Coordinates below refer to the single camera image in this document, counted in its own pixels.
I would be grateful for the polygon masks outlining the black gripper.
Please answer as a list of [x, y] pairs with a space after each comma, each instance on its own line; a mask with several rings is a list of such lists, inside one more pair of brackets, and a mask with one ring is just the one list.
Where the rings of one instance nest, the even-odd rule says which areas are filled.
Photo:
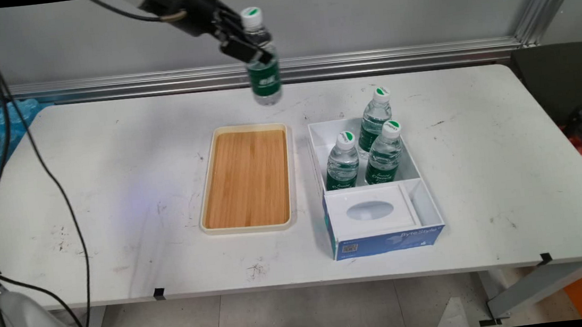
[[245, 64], [268, 64], [274, 58], [270, 51], [242, 39], [247, 36], [240, 15], [220, 0], [142, 0], [140, 10], [194, 37], [213, 35], [223, 54]]

